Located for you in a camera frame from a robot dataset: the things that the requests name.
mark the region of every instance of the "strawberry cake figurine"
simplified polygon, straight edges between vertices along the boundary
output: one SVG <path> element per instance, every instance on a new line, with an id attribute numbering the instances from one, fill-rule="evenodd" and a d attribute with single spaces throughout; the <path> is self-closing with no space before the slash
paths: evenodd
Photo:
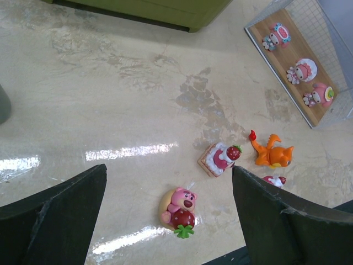
<path id="1" fill-rule="evenodd" d="M 315 83 L 313 85 L 312 93 L 305 93 L 303 96 L 304 104 L 308 107 L 313 107 L 317 103 L 321 103 L 323 107 L 327 108 L 332 104 L 335 92 L 332 87 L 324 83 Z"/>
<path id="2" fill-rule="evenodd" d="M 266 176 L 263 178 L 263 180 L 278 188 L 282 188 L 287 181 L 285 177 L 279 177 L 279 176 Z"/>
<path id="3" fill-rule="evenodd" d="M 194 234 L 195 203 L 197 195 L 183 187 L 171 189 L 159 204 L 158 216 L 165 228 L 171 229 L 181 239 Z"/>
<path id="4" fill-rule="evenodd" d="M 270 27 L 270 30 L 270 35 L 263 38 L 263 47 L 267 51 L 273 51 L 277 46 L 281 46 L 282 48 L 288 47 L 291 36 L 285 26 L 281 23 L 275 23 Z"/>
<path id="5" fill-rule="evenodd" d="M 228 146 L 222 142 L 211 145 L 197 161 L 210 177 L 218 177 L 227 168 L 233 167 L 240 158 L 242 149 L 238 145 Z"/>
<path id="6" fill-rule="evenodd" d="M 290 67 L 287 71 L 287 78 L 292 84 L 299 84 L 300 81 L 309 83 L 317 73 L 318 67 L 313 60 L 300 58 L 295 67 Z"/>

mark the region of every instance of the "gray object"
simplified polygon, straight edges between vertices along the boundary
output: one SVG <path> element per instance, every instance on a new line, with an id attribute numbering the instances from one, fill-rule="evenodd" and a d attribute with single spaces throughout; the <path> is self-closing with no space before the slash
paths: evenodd
<path id="1" fill-rule="evenodd" d="M 83 265 L 106 186 L 94 166 L 0 207 L 1 265 Z"/>
<path id="2" fill-rule="evenodd" d="M 0 85 L 0 124 L 4 123 L 11 114 L 11 102 L 5 90 Z"/>
<path id="3" fill-rule="evenodd" d="M 353 1 L 352 0 L 318 0 L 322 9 L 326 12 L 329 20 L 335 26 L 338 34 L 342 37 L 347 48 L 352 53 L 353 51 Z M 344 71 L 344 76 L 347 81 L 347 86 L 353 88 L 353 60 L 347 60 L 345 49 L 340 49 L 335 44 L 337 57 L 341 63 Z M 350 90 L 351 97 L 353 97 L 353 89 Z M 348 114 L 348 118 L 352 118 L 352 110 Z"/>
<path id="4" fill-rule="evenodd" d="M 327 208 L 241 167 L 233 168 L 233 194 L 252 265 L 352 264 L 351 202 Z"/>

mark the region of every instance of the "strawberry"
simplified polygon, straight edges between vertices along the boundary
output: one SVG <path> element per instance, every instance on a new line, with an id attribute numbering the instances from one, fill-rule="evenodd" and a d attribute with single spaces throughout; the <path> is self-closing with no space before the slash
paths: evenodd
<path id="1" fill-rule="evenodd" d="M 232 160 L 235 161 L 238 158 L 240 158 L 240 155 L 242 153 L 242 149 L 238 145 L 233 145 L 231 147 L 228 147 L 227 149 L 227 156 Z"/>
<path id="2" fill-rule="evenodd" d="M 195 226 L 194 215 L 183 209 L 176 211 L 170 220 L 172 227 L 175 229 L 174 233 L 178 234 L 177 236 L 186 239 L 189 238 L 189 234 L 194 234 L 192 230 Z"/>
<path id="3" fill-rule="evenodd" d="M 287 179 L 285 177 L 279 177 L 279 179 L 281 180 L 282 184 L 284 185 L 287 181 Z"/>

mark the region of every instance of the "shiny floor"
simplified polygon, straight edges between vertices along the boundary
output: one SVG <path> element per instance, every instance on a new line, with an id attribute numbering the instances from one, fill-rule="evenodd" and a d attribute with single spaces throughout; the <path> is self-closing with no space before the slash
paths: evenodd
<path id="1" fill-rule="evenodd" d="M 245 24 L 270 0 L 236 0 L 196 34 L 39 0 L 0 0 L 0 82 L 13 104 L 0 125 L 0 206 L 105 163 L 108 183 L 88 252 L 92 264 L 200 265 L 244 245 L 231 173 L 196 161 L 218 140 L 247 135 L 295 146 L 275 173 L 284 189 L 336 206 L 353 199 L 353 124 L 311 130 L 261 58 Z M 161 196 L 198 194 L 195 234 L 157 218 Z"/>

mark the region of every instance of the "red berry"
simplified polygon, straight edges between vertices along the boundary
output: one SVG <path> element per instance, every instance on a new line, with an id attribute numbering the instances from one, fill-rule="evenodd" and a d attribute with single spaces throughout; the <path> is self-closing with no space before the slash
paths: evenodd
<path id="1" fill-rule="evenodd" d="M 178 229 L 178 225 L 182 225 L 183 227 L 191 225 L 192 228 L 195 226 L 194 215 L 191 212 L 183 209 L 179 209 L 174 214 L 172 214 L 170 222 L 172 223 L 174 229 Z"/>
<path id="2" fill-rule="evenodd" d="M 279 177 L 279 179 L 281 180 L 282 184 L 284 185 L 287 181 L 287 179 L 285 177 Z"/>
<path id="3" fill-rule="evenodd" d="M 241 153 L 242 149 L 240 146 L 233 145 L 227 149 L 227 156 L 233 161 L 240 158 Z"/>

